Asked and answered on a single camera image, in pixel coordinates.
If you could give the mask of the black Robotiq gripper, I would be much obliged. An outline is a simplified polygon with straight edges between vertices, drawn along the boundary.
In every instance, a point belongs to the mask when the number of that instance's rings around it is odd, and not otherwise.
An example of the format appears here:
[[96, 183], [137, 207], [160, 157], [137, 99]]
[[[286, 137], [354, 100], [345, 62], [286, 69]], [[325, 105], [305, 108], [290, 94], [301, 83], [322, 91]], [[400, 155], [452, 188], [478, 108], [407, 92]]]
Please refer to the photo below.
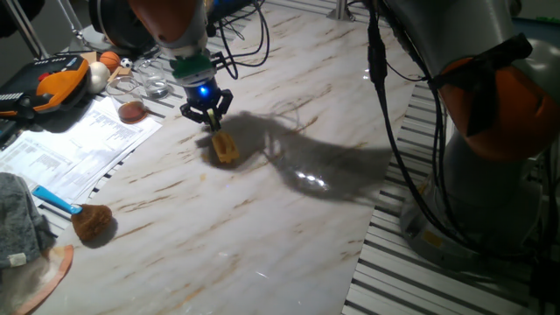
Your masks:
[[212, 128], [221, 127], [221, 119], [234, 98], [229, 89], [221, 90], [215, 79], [209, 79], [185, 87], [185, 93], [186, 103], [180, 107], [183, 117], [196, 123], [211, 124]]

